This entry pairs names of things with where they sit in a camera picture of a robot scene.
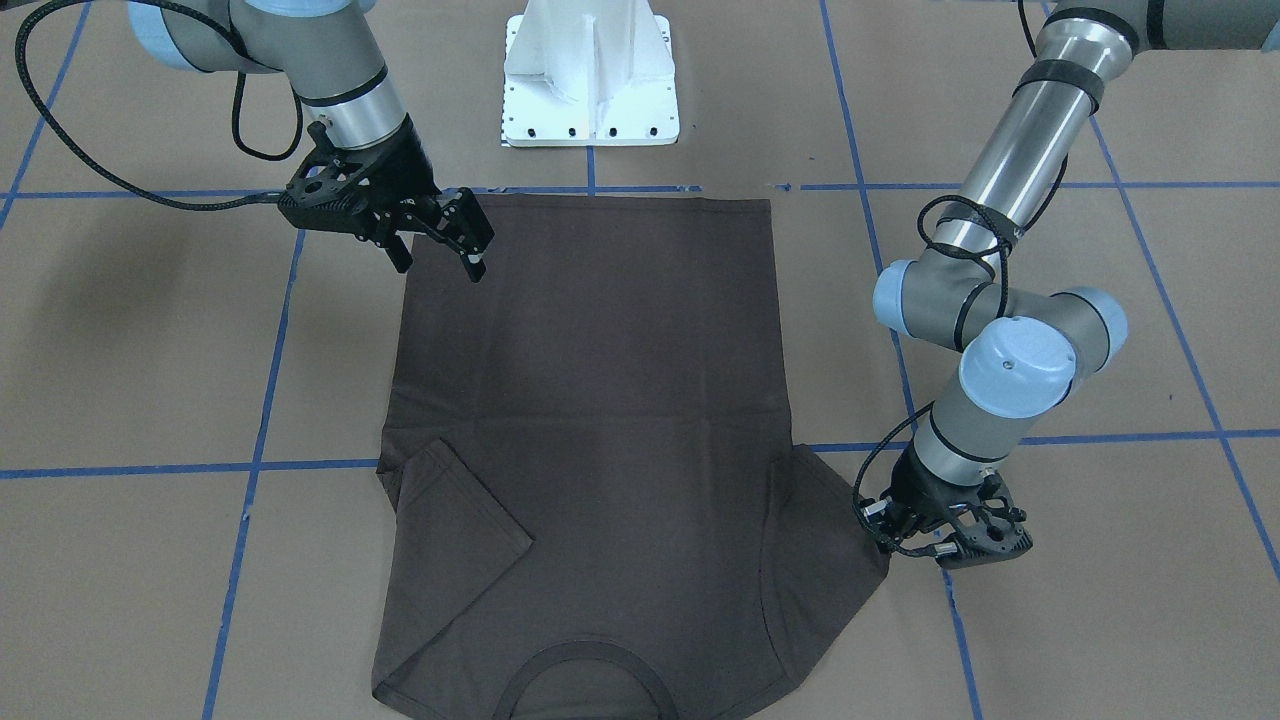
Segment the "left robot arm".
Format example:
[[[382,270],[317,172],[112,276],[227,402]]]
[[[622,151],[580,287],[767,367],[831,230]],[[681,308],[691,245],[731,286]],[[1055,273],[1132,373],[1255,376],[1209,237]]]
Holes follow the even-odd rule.
[[[1053,200],[1076,136],[1143,53],[1277,50],[1275,1],[1060,1],[1027,31],[1029,68],[955,193],[916,215],[918,258],[879,273],[877,320],[959,355],[940,397],[899,424],[911,438],[888,487],[855,495],[882,553],[974,568],[1033,544],[1001,466],[1034,424],[1110,366],[1129,320],[1110,293],[1012,287],[1009,261]]]

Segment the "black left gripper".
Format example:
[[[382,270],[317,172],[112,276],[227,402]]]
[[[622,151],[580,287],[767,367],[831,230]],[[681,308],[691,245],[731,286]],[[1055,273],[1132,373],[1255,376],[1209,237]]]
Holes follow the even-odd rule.
[[[948,527],[940,543],[919,548],[948,570],[1018,559],[1034,546],[1023,525],[1027,514],[998,471],[979,475],[975,486],[955,486],[927,469],[913,448],[895,462],[884,498],[858,496],[856,510],[882,553],[914,553],[904,541]]]

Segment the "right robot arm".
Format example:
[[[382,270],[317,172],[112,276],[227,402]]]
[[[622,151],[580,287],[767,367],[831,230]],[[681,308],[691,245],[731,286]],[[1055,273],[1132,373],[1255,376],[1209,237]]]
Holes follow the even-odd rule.
[[[287,77],[314,141],[276,204],[293,227],[374,243],[402,273],[413,259],[401,233],[425,234],[480,281],[492,225],[471,190],[438,188],[366,20],[370,8],[369,1],[136,1],[128,13],[142,47],[169,67]]]

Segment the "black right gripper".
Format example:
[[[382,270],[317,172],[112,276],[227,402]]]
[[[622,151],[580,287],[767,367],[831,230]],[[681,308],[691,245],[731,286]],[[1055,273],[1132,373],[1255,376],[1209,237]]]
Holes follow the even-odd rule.
[[[390,136],[365,149],[343,149],[314,120],[315,147],[291,177],[276,209],[296,228],[352,234],[378,242],[399,274],[413,265],[401,234],[430,234],[463,264],[472,283],[485,275],[485,251],[494,238],[486,213],[471,188],[457,188],[439,204],[431,163],[413,120],[406,117]]]

